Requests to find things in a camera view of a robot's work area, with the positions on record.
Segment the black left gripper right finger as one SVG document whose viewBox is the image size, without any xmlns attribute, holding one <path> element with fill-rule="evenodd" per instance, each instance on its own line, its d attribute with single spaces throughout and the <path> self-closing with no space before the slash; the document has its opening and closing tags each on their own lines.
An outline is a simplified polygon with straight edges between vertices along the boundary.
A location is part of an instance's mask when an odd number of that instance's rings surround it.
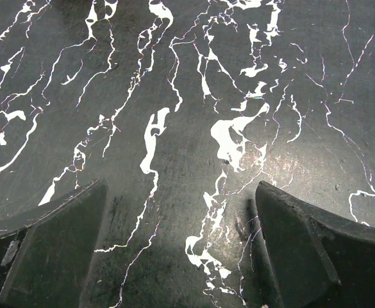
<svg viewBox="0 0 375 308">
<path fill-rule="evenodd" d="M 375 307 L 375 228 L 261 181 L 255 203 L 284 307 Z"/>
</svg>

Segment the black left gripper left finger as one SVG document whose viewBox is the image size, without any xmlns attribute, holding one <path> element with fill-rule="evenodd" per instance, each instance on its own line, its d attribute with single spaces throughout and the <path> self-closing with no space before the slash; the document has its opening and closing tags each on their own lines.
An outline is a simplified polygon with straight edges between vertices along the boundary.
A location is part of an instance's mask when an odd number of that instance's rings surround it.
<svg viewBox="0 0 375 308">
<path fill-rule="evenodd" d="M 107 194 L 93 180 L 0 221 L 0 307 L 79 307 Z"/>
</svg>

